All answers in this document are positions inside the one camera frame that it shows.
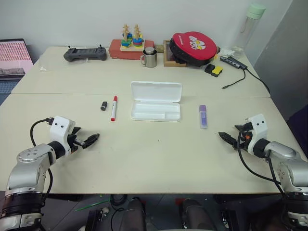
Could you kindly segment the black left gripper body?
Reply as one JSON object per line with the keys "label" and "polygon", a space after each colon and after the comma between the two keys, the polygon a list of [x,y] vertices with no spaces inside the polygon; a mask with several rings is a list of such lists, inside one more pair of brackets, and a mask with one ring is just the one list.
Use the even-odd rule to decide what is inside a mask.
{"label": "black left gripper body", "polygon": [[67,142],[70,148],[69,154],[74,153],[75,151],[78,150],[79,146],[82,147],[82,145],[84,144],[84,141],[78,139],[76,134],[68,135]]}

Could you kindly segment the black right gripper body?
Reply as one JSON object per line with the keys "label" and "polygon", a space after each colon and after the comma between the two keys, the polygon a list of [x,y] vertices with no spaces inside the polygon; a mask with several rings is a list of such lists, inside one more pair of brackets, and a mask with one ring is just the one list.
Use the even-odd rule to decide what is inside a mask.
{"label": "black right gripper body", "polygon": [[248,123],[245,123],[245,131],[239,131],[238,145],[239,145],[239,148],[245,150],[246,152],[248,150],[248,145],[253,136],[252,130],[253,130],[252,123],[248,122]]}

